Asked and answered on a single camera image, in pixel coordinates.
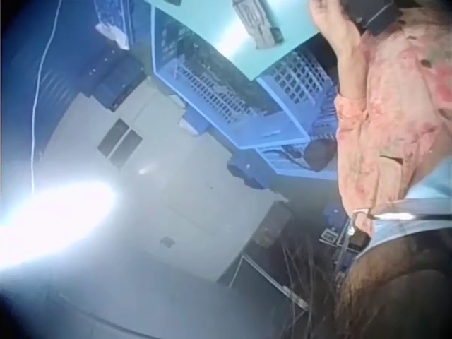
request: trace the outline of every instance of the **blue wall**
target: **blue wall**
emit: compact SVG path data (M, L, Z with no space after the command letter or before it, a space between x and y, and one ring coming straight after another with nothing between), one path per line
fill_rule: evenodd
M58 0L36 0L3 36L1 55L1 156L4 207L30 191L32 103L37 69L52 31ZM43 152L78 94L77 80L105 47L96 30L93 0L63 0L42 72L36 111L36 155Z

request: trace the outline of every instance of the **hand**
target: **hand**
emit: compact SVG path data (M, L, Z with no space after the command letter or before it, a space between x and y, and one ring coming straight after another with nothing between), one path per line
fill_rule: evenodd
M360 46L359 30L344 12L340 0L309 1L314 24L338 57Z

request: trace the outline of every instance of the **pink shirt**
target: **pink shirt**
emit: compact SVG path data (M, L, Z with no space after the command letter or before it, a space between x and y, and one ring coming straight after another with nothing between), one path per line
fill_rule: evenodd
M404 198L452 154L450 22L415 8L384 34L363 37L367 97L335 100L338 183L349 215ZM372 236L368 220L357 226Z

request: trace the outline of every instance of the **floral shirt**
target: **floral shirt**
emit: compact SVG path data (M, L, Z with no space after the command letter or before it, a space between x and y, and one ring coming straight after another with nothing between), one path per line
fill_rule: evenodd
M452 154L451 19L442 15L404 10L384 34L363 37L367 97L335 100L338 183L349 215L404 198ZM373 235L366 218L357 226Z

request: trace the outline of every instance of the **white cable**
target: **white cable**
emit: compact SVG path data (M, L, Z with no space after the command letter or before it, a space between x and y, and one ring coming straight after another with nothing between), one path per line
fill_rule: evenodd
M45 58L47 56L47 52L49 51L50 44L52 43L54 36L55 36L55 31L57 30L59 10L61 8L62 3L63 3L63 0L58 1L58 6L56 8L52 33L50 34L49 41L47 41L47 45L46 45L46 47L44 49L44 53L42 54L42 57L41 57L40 66L37 70L35 101L33 102L32 117L31 117L31 158L30 158L31 194L34 194L34 192L35 192L35 121L36 121L37 99L40 94L41 73L42 73L42 67L44 66Z

